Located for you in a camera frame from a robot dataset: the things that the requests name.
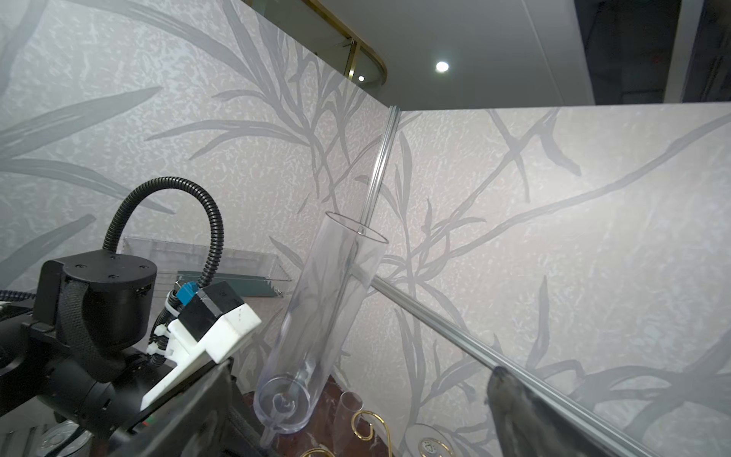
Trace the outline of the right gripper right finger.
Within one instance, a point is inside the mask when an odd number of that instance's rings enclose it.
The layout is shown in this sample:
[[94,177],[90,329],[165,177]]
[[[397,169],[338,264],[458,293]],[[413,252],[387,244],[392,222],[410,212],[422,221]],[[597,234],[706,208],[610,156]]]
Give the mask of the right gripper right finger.
[[487,400],[504,456],[592,456],[594,444],[504,367],[492,370]]

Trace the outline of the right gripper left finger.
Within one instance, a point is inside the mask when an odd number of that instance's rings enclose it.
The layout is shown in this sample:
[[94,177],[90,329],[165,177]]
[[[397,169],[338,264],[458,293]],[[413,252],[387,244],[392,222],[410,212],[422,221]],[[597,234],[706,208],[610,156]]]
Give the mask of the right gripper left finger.
[[110,438],[112,456],[217,456],[232,400],[231,362],[208,363]]

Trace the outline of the clear wine glass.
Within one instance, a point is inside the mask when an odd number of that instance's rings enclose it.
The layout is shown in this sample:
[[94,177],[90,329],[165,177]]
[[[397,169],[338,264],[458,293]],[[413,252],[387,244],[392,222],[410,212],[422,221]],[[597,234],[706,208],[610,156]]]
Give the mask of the clear wine glass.
[[332,445],[336,456],[344,456],[346,447],[356,439],[351,427],[352,417],[361,411],[363,401],[353,391],[341,394],[332,423]]
[[387,247],[372,228],[326,214],[255,388],[263,449],[308,424]]
[[405,447],[411,456],[455,457],[447,438],[426,424],[414,424],[405,431]]

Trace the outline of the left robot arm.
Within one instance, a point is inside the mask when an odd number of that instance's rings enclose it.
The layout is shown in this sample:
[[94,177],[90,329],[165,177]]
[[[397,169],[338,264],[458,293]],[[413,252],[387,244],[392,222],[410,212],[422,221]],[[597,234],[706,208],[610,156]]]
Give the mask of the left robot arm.
[[117,248],[135,209],[160,190],[182,190],[203,207],[211,240],[197,284],[211,283],[224,249],[215,200],[181,177],[143,183],[122,201],[101,249],[46,262],[35,293],[2,291],[16,310],[1,320],[2,414],[36,398],[102,439],[142,422],[143,396],[169,374],[134,347],[148,333],[157,268]]

